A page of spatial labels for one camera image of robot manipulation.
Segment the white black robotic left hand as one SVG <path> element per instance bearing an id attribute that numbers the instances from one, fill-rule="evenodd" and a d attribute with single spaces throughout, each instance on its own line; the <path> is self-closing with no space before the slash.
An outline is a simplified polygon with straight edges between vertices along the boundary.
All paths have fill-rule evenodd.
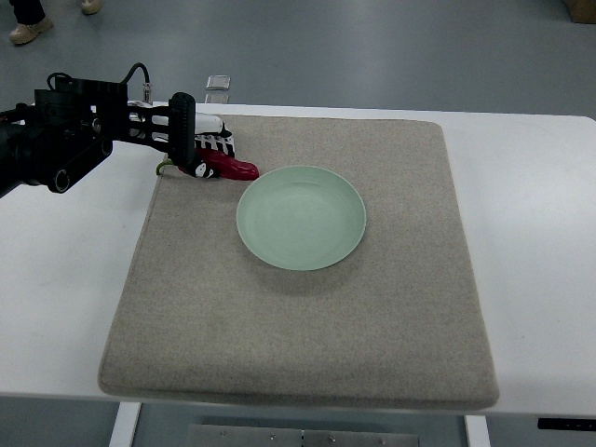
<path id="1" fill-rule="evenodd" d="M 153 109 L 156 106 L 148 102 L 129 101 L 129 106 L 138 106 L 142 108 Z M 145 121 L 146 115 L 138 112 L 130 112 L 129 118 L 133 122 Z M 169 119 L 164 116 L 155 116 L 151 118 L 153 124 L 166 126 Z M 143 131 L 139 129 L 131 129 L 130 136 L 140 139 L 144 136 Z M 152 139 L 157 142 L 169 142 L 169 136 L 163 132 L 152 132 Z M 190 167 L 179 169 L 192 177 L 196 178 L 216 178 L 220 177 L 221 170 L 216 169 L 214 165 L 208 164 L 208 157 L 211 153 L 219 152 L 225 156 L 232 158 L 236 157 L 234 138 L 231 131 L 229 131 L 224 122 L 219 116 L 208 115 L 204 113 L 195 114 L 195 148 L 196 158 Z"/>

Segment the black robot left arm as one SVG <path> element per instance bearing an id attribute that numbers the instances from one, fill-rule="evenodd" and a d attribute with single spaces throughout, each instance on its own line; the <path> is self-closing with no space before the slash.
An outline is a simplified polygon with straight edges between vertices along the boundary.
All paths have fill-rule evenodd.
<path id="1" fill-rule="evenodd" d="M 128 82 L 145 68 L 135 63 L 120 82 L 53 73 L 34 103 L 2 112 L 1 194 L 25 184 L 63 194 L 109 157 L 115 142 L 152 147 L 189 167 L 196 101 L 177 92 L 163 106 L 130 103 Z"/>

